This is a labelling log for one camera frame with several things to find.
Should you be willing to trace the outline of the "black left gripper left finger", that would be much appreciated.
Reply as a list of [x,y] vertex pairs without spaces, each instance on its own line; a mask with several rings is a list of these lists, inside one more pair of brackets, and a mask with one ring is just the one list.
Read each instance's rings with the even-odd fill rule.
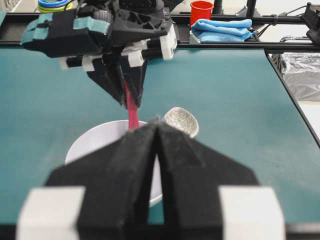
[[148,221],[157,124],[54,169],[20,211],[18,240],[123,240]]

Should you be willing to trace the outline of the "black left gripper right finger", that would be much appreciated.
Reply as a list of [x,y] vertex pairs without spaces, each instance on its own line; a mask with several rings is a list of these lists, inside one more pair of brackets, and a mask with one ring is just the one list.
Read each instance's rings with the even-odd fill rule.
[[179,239],[285,239],[277,195],[249,167],[164,122],[155,137],[164,219]]

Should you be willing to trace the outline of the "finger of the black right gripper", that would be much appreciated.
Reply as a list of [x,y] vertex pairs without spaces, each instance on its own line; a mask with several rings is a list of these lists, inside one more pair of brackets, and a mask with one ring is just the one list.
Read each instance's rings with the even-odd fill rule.
[[135,106],[140,108],[148,60],[143,58],[141,48],[133,46],[125,47],[120,56],[123,79],[126,81]]
[[110,94],[121,106],[125,105],[125,90],[120,74],[120,57],[87,55],[86,73],[99,87]]

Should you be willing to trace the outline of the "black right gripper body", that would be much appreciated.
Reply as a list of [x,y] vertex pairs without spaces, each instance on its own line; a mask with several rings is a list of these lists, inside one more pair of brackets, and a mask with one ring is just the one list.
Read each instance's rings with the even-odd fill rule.
[[42,13],[20,41],[30,51],[57,58],[62,69],[93,69],[93,60],[127,57],[130,67],[148,58],[171,60],[174,22],[161,0],[80,0],[75,9]]

